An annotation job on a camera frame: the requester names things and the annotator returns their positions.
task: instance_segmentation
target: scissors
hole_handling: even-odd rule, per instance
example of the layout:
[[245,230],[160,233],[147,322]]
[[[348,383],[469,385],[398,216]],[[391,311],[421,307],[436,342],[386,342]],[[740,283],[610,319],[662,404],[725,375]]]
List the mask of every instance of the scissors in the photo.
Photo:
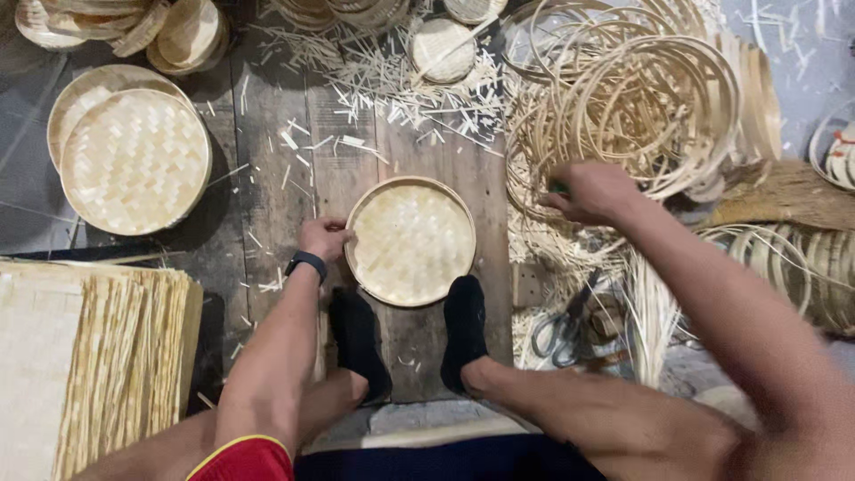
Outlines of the scissors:
[[[535,354],[541,358],[552,356],[552,363],[558,368],[567,367],[579,361],[581,316],[585,310],[585,304],[591,298],[592,287],[596,285],[599,275],[598,267],[588,276],[587,284],[573,296],[564,312],[540,321],[540,324],[535,326],[532,333],[532,349]],[[552,326],[552,334],[546,348],[541,349],[538,338],[546,326]]]

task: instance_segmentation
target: watch strap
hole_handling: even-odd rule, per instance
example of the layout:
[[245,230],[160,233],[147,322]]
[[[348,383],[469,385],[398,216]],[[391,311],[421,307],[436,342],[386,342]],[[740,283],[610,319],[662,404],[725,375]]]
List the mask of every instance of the watch strap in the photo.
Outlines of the watch strap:
[[301,262],[305,262],[306,264],[314,267],[321,276],[320,283],[323,284],[324,279],[327,278],[327,265],[324,264],[323,259],[306,251],[296,251],[294,253],[294,257],[291,258],[291,262],[288,263],[288,267],[285,269],[285,275],[290,276],[297,267],[297,264],[300,264]]

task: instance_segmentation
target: left hand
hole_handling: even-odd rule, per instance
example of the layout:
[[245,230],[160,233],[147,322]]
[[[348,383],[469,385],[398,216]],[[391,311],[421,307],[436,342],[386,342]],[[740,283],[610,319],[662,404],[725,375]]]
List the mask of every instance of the left hand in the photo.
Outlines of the left hand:
[[341,257],[345,242],[355,237],[352,230],[345,229],[346,224],[345,219],[335,217],[304,222],[299,249],[315,254],[327,264],[334,262]]

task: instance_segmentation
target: foot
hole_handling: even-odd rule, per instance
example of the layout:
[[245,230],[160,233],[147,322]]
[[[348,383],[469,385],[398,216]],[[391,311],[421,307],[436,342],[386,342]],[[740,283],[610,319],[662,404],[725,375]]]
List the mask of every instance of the foot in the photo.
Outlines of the foot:
[[468,363],[487,355],[484,342],[484,293],[474,276],[454,280],[445,300],[445,331],[448,344],[439,374],[445,386],[462,395],[466,388],[460,370]]
[[329,321],[339,346],[339,367],[368,379],[369,392],[364,402],[386,397],[392,390],[392,378],[377,352],[374,311],[369,303],[355,291],[335,288]]

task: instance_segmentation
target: person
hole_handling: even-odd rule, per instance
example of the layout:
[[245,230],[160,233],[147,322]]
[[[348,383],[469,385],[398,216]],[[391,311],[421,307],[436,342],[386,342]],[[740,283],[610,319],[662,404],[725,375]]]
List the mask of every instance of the person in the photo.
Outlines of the person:
[[[709,408],[617,378],[499,364],[485,346],[484,297],[472,276],[458,278],[445,301],[445,385],[572,443],[607,478],[855,479],[852,385],[788,300],[680,225],[619,167],[574,164],[556,178],[570,195],[542,203],[570,221],[611,226],[643,253],[751,398],[762,429],[744,430]],[[332,263],[352,238],[344,226],[306,222],[299,248]],[[307,386],[320,283],[318,269],[297,264],[215,410],[105,456],[78,479],[293,479],[302,442],[391,388],[370,306],[341,290],[329,307],[339,368]]]

